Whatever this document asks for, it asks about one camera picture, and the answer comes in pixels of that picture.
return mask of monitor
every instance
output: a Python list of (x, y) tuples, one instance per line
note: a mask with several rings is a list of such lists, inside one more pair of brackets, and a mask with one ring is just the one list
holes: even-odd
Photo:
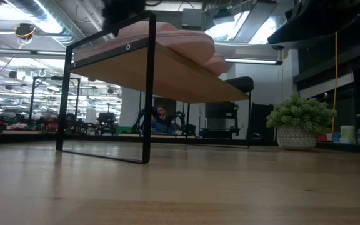
[(99, 113), (99, 117), (98, 117), (98, 121), (100, 123), (105, 122), (114, 122), (115, 121), (115, 115), (113, 112), (100, 112)]
[(236, 105), (234, 102), (212, 102), (205, 104), (206, 118), (234, 118), (235, 112)]

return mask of wooden desk surface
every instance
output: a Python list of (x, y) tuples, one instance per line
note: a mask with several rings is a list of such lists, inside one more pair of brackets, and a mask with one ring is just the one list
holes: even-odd
[[(146, 87), (147, 48), (73, 69), (71, 72), (138, 91)], [(156, 43), (154, 94), (185, 103), (248, 99), (202, 66)]]
[[(139, 157), (142, 143), (65, 141)], [(360, 225), (360, 154), (152, 144), (140, 165), (0, 145), (0, 224)]]

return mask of wall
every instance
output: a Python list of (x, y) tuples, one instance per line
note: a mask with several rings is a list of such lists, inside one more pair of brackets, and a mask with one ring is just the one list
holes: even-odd
[[(281, 66), (236, 64), (234, 74), (227, 73), (226, 78), (249, 76), (254, 80), (252, 103), (278, 104), (297, 92), (293, 77), (298, 73), (298, 51), (289, 50)], [(236, 101), (236, 104), (239, 106), (238, 123), (241, 131), (239, 136), (234, 138), (245, 139), (248, 130), (249, 101)]]
[[(139, 112), (139, 98), (139, 91), (123, 87), (119, 126), (131, 127), (136, 121)], [(144, 98), (145, 94), (142, 92), (141, 109), (144, 109)]]

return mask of person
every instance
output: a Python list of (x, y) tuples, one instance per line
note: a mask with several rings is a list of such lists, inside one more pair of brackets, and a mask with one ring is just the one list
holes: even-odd
[(166, 110), (163, 106), (158, 106), (157, 117), (152, 116), (152, 128), (155, 129), (156, 132), (159, 133), (168, 133), (170, 135), (175, 135), (176, 130), (179, 129), (179, 125), (176, 124), (174, 120), (168, 121), (168, 117), (166, 115)]

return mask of ceiling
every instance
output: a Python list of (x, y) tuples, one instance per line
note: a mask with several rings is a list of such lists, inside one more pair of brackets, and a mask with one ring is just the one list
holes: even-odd
[[(158, 19), (160, 21), (181, 21), (182, 11), (184, 8), (204, 8), (209, 14), (216, 14), (218, 9), (227, 8), (231, 6), (230, 11), (236, 17), (235, 21), (228, 24), (216, 26), (207, 31), (208, 34), (217, 42), (216, 51), (229, 58), (259, 58), (259, 59), (274, 59), (277, 58), (278, 53), (270, 46), (264, 45), (267, 43), (266, 39), (286, 20), (284, 13), (286, 10), (292, 8), (293, 0), (279, 0), (272, 2), (270, 9), (266, 9), (265, 5), (260, 5), (261, 13), (259, 18), (253, 17), (255, 5), (258, 5), (256, 0), (249, 1), (196, 1), (180, 2), (180, 1), (164, 1), (157, 7), (150, 7), (148, 9), (159, 10)], [(64, 15), (67, 15), (71, 22), (72, 29), (79, 31), (84, 37), (94, 34), (99, 31), (102, 26), (98, 16), (92, 15), (96, 23), (92, 23), (87, 14), (79, 7), (77, 0), (55, 0), (58, 8)], [(96, 9), (97, 13), (102, 9), (103, 5), (100, 0), (89, 1), (92, 7)], [(26, 14), (17, 12), (8, 5), (0, 6), (0, 49), (18, 49), (22, 41), (13, 34), (16, 27), (21, 23), (33, 24), (31, 19)], [(251, 34), (251, 25), (256, 26)], [(43, 50), (43, 51), (64, 51), (63, 44), (57, 42), (54, 38), (48, 36), (41, 30), (31, 39), (31, 42), (22, 46), (26, 50)], [(29, 107), (29, 93), (31, 93), (31, 85), (33, 83), (31, 76), (38, 74), (48, 76), (62, 76), (64, 68), (64, 61), (62, 59), (41, 59), (37, 57), (0, 57), (0, 113), (4, 111), (17, 111), (22, 113), (28, 112)], [(12, 71), (19, 71), (20, 79), (13, 79), (9, 77)], [(111, 107), (116, 114), (121, 110), (121, 88), (102, 81), (88, 81), (87, 78), (72, 75), (75, 78), (81, 78), (81, 97), (80, 97), (80, 115), (85, 114), (86, 109), (95, 107), (97, 111), (106, 112), (108, 110), (107, 103), (111, 103)], [(35, 97), (36, 113), (39, 116), (45, 111), (57, 112), (59, 110), (59, 94), (60, 81), (51, 81), (47, 79), (44, 84), (40, 84), (35, 90), (37, 94)], [(71, 84), (71, 95), (76, 93), (75, 85)], [(113, 88), (114, 94), (108, 94), (108, 89)], [(71, 102), (68, 111), (74, 111), (74, 103)]]

